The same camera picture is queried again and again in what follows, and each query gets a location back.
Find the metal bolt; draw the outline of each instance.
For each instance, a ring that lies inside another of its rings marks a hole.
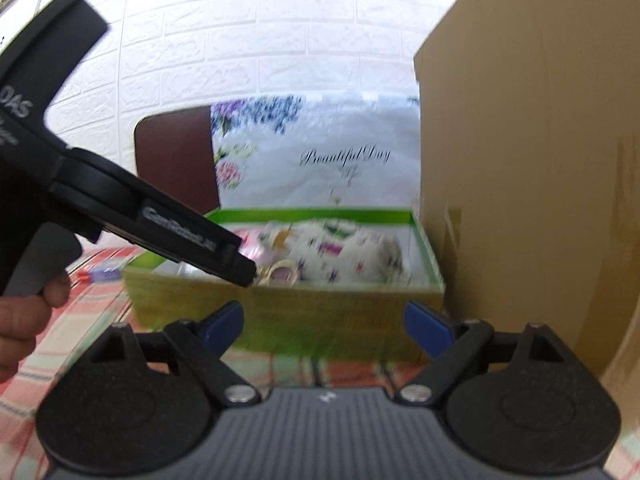
[[[225,397],[231,402],[249,402],[256,395],[255,388],[247,384],[235,384],[225,390]]]
[[[408,384],[400,390],[400,397],[407,402],[426,402],[431,398],[431,388],[423,384]]]

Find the white brick wall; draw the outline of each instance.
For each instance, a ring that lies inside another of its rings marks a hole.
[[[455,0],[89,1],[111,30],[46,121],[135,171],[133,129],[151,114],[256,92],[415,92],[413,54]],[[0,15],[4,44],[37,3]]]

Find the white plastic bag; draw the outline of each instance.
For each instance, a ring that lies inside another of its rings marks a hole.
[[[211,107],[223,208],[411,207],[420,189],[418,100],[328,94]]]

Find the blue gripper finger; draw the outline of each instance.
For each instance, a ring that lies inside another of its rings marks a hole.
[[[196,326],[196,334],[218,357],[240,337],[244,328],[244,309],[237,301],[229,301]]]
[[[404,309],[404,331],[435,359],[456,342],[457,324],[428,306],[410,301]]]

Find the finger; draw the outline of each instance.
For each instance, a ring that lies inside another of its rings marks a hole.
[[[0,384],[11,379],[18,373],[18,363],[10,366],[0,366]]]
[[[14,366],[36,349],[36,338],[20,340],[0,337],[0,367]]]
[[[41,333],[51,319],[51,307],[41,296],[0,298],[0,336],[29,339]]]
[[[59,274],[49,281],[42,290],[44,300],[49,306],[59,308],[63,306],[69,299],[69,291],[71,290],[71,280],[66,272]]]

